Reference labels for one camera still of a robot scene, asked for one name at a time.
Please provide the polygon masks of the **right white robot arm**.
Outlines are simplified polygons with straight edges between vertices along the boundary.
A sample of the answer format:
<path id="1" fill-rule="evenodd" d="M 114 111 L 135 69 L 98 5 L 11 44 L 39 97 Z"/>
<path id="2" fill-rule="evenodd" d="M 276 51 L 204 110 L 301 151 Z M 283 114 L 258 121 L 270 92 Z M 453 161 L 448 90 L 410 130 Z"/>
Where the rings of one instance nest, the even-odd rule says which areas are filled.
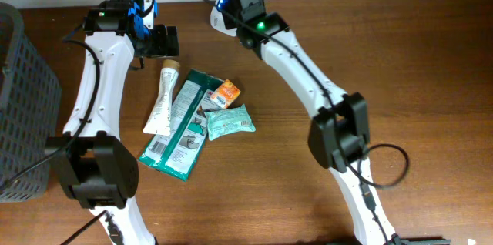
<path id="1" fill-rule="evenodd" d="M 308 146 L 335 178 L 349 208 L 359 244 L 401 244 L 384 213 L 373 181 L 367 103 L 335 85 L 302 49 L 295 33 L 264 0 L 216 0 L 212 26 L 277 72 L 302 102 L 310 119 Z"/>

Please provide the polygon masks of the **green white wipes package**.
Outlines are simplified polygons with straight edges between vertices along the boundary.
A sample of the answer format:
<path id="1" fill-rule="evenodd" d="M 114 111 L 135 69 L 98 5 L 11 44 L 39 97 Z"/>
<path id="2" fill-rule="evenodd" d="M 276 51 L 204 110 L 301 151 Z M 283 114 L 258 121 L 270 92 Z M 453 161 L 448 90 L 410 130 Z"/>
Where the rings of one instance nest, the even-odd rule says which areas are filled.
<path id="1" fill-rule="evenodd" d="M 190 70 L 171 108 L 171 135 L 154 136 L 139 161 L 152 169 L 187 181 L 206 142 L 207 112 L 219 110 L 210 99 L 222 79 Z"/>

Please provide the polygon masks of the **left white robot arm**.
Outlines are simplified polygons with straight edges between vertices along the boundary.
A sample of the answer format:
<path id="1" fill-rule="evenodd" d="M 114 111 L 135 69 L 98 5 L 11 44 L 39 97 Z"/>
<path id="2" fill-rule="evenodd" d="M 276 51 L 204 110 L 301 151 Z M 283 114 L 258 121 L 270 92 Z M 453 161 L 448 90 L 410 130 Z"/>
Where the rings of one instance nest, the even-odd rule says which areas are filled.
<path id="1" fill-rule="evenodd" d="M 82 23 L 85 64 L 62 136 L 45 154 L 65 195 L 89 210 L 113 244 L 155 244 L 136 202 L 139 167 L 122 144 L 119 113 L 135 58 L 179 55 L 174 26 L 155 25 L 156 0 L 105 0 Z"/>

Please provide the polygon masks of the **small orange box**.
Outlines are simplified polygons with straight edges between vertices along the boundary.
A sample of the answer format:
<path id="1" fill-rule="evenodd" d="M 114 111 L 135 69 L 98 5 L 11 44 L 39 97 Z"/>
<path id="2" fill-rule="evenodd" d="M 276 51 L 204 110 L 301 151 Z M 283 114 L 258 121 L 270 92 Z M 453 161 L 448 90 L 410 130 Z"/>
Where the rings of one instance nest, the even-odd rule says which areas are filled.
<path id="1" fill-rule="evenodd" d="M 240 89 L 226 79 L 211 95 L 210 99 L 221 109 L 227 109 L 239 96 Z"/>

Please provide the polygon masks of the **teal tissue pack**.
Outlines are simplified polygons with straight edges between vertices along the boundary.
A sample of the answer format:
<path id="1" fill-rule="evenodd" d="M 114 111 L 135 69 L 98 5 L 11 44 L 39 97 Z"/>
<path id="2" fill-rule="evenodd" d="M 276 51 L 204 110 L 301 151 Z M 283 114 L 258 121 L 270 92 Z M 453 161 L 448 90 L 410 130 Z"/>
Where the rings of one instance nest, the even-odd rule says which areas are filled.
<path id="1" fill-rule="evenodd" d="M 233 133 L 256 131 L 245 105 L 233 109 L 206 112 L 205 116 L 209 141 Z"/>

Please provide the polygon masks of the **white tube gold cap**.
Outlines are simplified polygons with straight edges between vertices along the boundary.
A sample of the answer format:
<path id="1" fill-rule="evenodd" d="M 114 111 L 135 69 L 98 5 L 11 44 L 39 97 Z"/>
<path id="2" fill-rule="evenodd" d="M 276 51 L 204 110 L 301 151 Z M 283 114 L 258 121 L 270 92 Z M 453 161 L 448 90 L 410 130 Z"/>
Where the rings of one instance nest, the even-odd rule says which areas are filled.
<path id="1" fill-rule="evenodd" d="M 146 134 L 169 136 L 171 133 L 171 108 L 173 90 L 179 77 L 180 64 L 172 59 L 163 62 L 159 75 L 159 91 L 143 132 Z"/>

